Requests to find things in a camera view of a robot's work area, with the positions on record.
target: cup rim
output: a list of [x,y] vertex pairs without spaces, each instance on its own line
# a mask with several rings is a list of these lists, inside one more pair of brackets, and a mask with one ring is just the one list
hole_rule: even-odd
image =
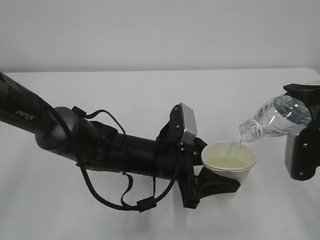
[[214,167],[214,166],[210,166],[210,165],[206,164],[204,162],[204,160],[203,160],[204,159],[203,158],[204,150],[206,148],[209,148],[210,146],[212,146],[214,144],[218,144],[218,143],[237,143],[237,142],[236,141],[215,141],[215,142],[210,143],[207,146],[205,146],[204,149],[201,152],[201,162],[202,162],[203,166],[205,166],[209,170],[217,171],[217,172],[238,172],[238,173],[240,173],[240,172],[245,172],[246,170],[250,170],[256,164],[256,162],[257,162],[257,154],[256,154],[256,152],[251,147],[249,147],[248,145],[246,145],[244,143],[243,143],[243,145],[246,146],[248,149],[250,149],[253,152],[254,156],[255,156],[253,163],[251,163],[249,166],[240,167],[240,168],[239,167],[237,167],[237,168],[226,168],[226,167]]

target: bottle neck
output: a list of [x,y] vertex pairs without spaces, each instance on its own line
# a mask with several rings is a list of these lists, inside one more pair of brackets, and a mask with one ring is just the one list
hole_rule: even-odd
[[239,132],[242,140],[245,142],[254,142],[264,136],[263,126],[253,118],[241,124]]

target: plastic water bottle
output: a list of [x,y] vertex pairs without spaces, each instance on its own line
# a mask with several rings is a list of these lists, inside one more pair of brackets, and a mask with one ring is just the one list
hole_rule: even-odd
[[263,137],[280,137],[296,125],[308,125],[311,114],[298,99],[288,95],[277,96],[266,102],[254,115],[240,125],[244,142],[254,142]]

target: strap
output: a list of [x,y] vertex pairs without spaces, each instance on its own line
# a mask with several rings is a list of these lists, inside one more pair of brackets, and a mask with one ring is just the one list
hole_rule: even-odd
[[122,174],[128,177],[128,187],[126,188],[125,192],[122,194],[120,201],[124,207],[131,207],[131,205],[127,204],[124,201],[124,196],[132,189],[132,186],[134,185],[134,179],[131,175],[127,174],[126,172],[123,172]]

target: black cable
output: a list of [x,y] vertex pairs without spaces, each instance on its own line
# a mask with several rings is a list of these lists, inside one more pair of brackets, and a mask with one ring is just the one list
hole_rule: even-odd
[[[112,202],[107,201],[106,199],[104,199],[103,197],[101,197],[95,190],[95,188],[93,187],[91,180],[89,178],[89,175],[87,173],[87,169],[85,166],[85,163],[83,162],[83,159],[81,158],[81,156],[79,155],[79,151],[78,151],[78,147],[75,144],[74,138],[72,136],[72,133],[68,127],[68,125],[66,124],[65,120],[60,116],[60,114],[50,105],[48,104],[46,101],[44,101],[42,99],[42,102],[44,104],[44,106],[47,108],[47,110],[53,115],[53,117],[58,121],[58,123],[61,125],[63,131],[65,132],[67,138],[70,141],[71,147],[74,150],[74,154],[77,160],[77,163],[80,167],[81,173],[83,175],[84,181],[90,191],[90,193],[93,195],[93,197],[98,200],[100,203],[102,203],[103,205],[106,205],[107,207],[116,209],[116,210],[121,210],[121,211],[139,211],[140,208],[138,205],[135,206],[131,206],[131,205],[125,205],[125,206],[121,206],[118,204],[114,204]],[[121,130],[123,131],[124,135],[125,135],[125,130],[122,128],[122,126],[118,123],[118,121],[107,111],[105,110],[99,110],[95,113],[99,114],[101,112],[105,112],[107,113],[112,119],[115,120],[115,122],[119,125],[119,127],[121,128]],[[174,185],[176,179],[177,179],[177,175],[178,175],[178,170],[179,170],[179,159],[176,159],[175,161],[175,168],[174,168],[174,173],[172,175],[172,178],[170,180],[170,183],[168,184],[168,186],[166,187],[166,189],[163,191],[163,193],[158,196],[155,199],[155,202],[159,202],[160,200],[162,200],[167,194],[168,192],[171,190],[172,186]]]
[[156,177],[155,176],[152,177],[152,182],[153,182],[153,194],[152,194],[152,196],[155,197],[156,196]]
[[128,177],[128,187],[126,188],[125,192],[122,194],[121,196],[121,199],[120,199],[120,202],[123,206],[126,206],[126,207],[132,207],[131,205],[127,204],[125,201],[124,201],[124,196],[132,189],[132,186],[134,185],[134,179],[131,175],[129,175],[128,173],[126,172],[123,172],[122,173],[123,175],[126,175]]

